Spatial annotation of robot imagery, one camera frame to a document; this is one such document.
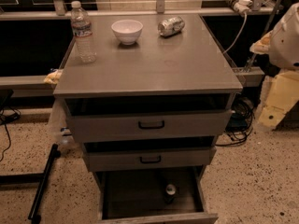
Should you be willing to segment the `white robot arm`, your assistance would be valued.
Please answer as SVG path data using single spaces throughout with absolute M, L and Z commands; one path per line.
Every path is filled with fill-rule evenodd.
M 275 129 L 299 101 L 299 3 L 291 5 L 275 27 L 249 48 L 267 54 L 280 69 L 263 82 L 258 123 Z

